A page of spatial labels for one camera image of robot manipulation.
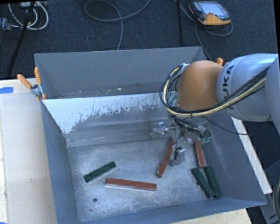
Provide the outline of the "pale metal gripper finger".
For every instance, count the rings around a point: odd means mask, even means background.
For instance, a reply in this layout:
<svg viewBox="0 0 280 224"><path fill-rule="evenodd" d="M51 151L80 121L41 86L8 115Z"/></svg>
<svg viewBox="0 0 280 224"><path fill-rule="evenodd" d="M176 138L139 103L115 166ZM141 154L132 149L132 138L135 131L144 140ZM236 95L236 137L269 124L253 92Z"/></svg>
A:
<svg viewBox="0 0 280 224"><path fill-rule="evenodd" d="M162 135L162 134L167 134L169 132L164 122L153 123L151 124L150 127L151 127L150 135L155 135L155 134Z"/></svg>
<svg viewBox="0 0 280 224"><path fill-rule="evenodd" d="M185 161L185 149L177 147L175 149L173 158L169 161L170 166L177 166Z"/></svg>

